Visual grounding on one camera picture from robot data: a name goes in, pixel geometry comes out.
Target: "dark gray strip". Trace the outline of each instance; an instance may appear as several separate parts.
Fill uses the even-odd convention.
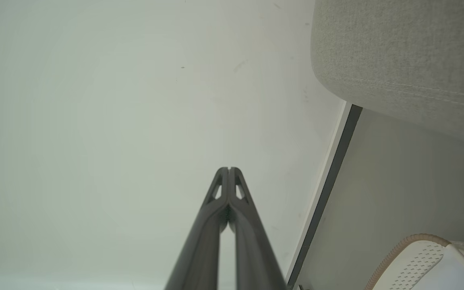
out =
[[[341,138],[339,139],[338,148],[336,149],[336,153],[334,154],[332,164],[330,164],[330,170],[327,174],[327,178],[325,179],[325,184],[323,185],[322,194],[320,195],[320,199],[318,200],[318,204],[316,205],[315,212],[313,213],[313,218],[311,218],[311,223],[309,224],[309,228],[307,229],[307,233],[305,234],[304,242],[302,243],[302,247],[300,248],[300,253],[298,253],[298,257],[296,259],[295,266],[293,267],[293,271],[291,272],[291,276],[289,276],[289,290],[293,289],[296,283],[296,279],[298,278],[298,274],[300,274],[300,271],[302,270],[305,257],[307,255],[307,252],[309,251],[311,242],[315,237],[316,228],[320,223],[320,219],[322,218],[325,205],[327,204],[327,200],[330,196],[330,192],[332,191],[334,183],[336,182],[341,163],[343,163],[343,158],[345,158],[346,150],[348,149],[348,145],[350,144],[350,139],[352,139],[352,134],[354,134],[357,120],[359,120],[359,116],[361,115],[361,110],[363,110],[363,108],[358,107],[356,105],[352,105],[352,107],[350,107],[350,112],[348,112],[345,127],[343,129],[343,132],[341,133]]]

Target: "gray upholstered furniture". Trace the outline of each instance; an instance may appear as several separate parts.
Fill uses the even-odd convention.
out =
[[[317,0],[311,43],[337,96],[464,140],[464,0]]]

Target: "fabric upholstery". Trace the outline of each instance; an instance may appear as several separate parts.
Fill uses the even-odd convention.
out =
[[[464,0],[317,0],[312,33],[338,97],[464,140]]]

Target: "gray floor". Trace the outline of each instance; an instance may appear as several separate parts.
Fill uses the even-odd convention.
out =
[[[464,143],[363,110],[297,285],[362,290],[415,233],[464,241]]]

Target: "beige woven rim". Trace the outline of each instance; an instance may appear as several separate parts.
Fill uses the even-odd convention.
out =
[[[403,239],[398,243],[393,250],[383,259],[383,262],[377,267],[377,270],[373,273],[372,277],[368,281],[368,284],[366,284],[365,290],[372,290],[375,287],[375,284],[377,281],[379,281],[379,278],[383,275],[384,271],[389,267],[389,265],[394,261],[394,259],[402,252],[404,249],[412,244],[413,242],[417,242],[419,240],[428,240],[430,242],[435,242],[436,244],[439,244],[442,247],[446,247],[451,242],[444,238],[440,238],[435,235],[429,235],[429,234],[416,234],[416,235],[410,235],[409,237]]]

